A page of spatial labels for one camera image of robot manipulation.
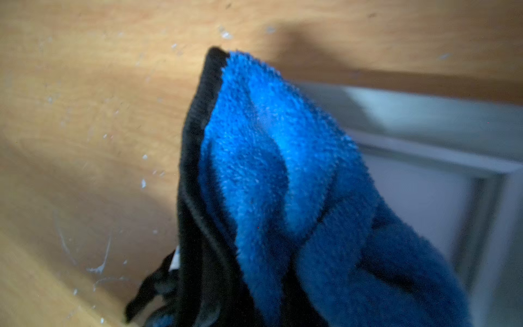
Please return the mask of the blue microfiber cloth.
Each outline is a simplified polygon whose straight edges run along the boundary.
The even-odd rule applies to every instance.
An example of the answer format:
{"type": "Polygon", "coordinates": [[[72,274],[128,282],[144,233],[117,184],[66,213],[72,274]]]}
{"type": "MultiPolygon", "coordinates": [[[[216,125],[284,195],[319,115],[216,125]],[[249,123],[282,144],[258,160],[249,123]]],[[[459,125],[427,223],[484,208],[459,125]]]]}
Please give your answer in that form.
{"type": "Polygon", "coordinates": [[[212,47],[182,134],[179,244],[124,317],[146,326],[470,326],[441,253],[336,121],[271,66],[212,47]]]}

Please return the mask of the light green picture frame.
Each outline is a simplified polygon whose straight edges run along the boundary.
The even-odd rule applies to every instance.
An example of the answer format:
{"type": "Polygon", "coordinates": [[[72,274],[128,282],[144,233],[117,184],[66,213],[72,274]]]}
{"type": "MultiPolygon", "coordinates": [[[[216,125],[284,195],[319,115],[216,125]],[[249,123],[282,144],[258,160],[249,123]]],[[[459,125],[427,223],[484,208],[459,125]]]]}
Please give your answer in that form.
{"type": "Polygon", "coordinates": [[[522,325],[522,107],[300,83],[392,209],[452,264],[475,326],[522,325]]]}

